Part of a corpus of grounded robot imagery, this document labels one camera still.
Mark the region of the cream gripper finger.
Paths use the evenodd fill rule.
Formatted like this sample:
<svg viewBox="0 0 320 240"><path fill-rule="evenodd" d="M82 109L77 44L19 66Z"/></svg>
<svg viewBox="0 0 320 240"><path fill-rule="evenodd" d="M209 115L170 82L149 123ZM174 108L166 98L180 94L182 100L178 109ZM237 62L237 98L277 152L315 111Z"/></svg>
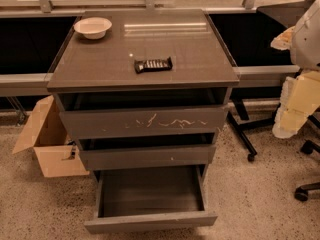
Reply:
<svg viewBox="0 0 320 240"><path fill-rule="evenodd" d="M293 31L294 27L286 29L272 40L270 46L277 50L289 50L292 43Z"/></svg>
<svg viewBox="0 0 320 240"><path fill-rule="evenodd" d="M299 78L287 77L282 86L280 107L276 112L272 133L280 139L296 135L307 120L302 95L299 90L302 81Z"/></svg>

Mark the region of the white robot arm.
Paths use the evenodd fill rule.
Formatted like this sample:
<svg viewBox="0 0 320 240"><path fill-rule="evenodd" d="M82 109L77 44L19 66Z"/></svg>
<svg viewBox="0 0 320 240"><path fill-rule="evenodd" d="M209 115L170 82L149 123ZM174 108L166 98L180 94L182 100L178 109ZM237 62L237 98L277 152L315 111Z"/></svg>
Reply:
<svg viewBox="0 0 320 240"><path fill-rule="evenodd" d="M287 77L282 86L273 135L291 138L320 107L320 0L315 0L293 26L275 37L271 47L289 50L299 76Z"/></svg>

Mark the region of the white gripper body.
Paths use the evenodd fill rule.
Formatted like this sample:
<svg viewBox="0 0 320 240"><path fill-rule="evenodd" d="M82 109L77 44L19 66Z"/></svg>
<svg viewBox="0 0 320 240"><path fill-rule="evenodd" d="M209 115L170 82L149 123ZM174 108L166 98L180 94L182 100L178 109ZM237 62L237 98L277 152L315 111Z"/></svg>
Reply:
<svg viewBox="0 0 320 240"><path fill-rule="evenodd" d="M287 109L304 114L313 114L320 106L320 73L310 71L301 74L294 81Z"/></svg>

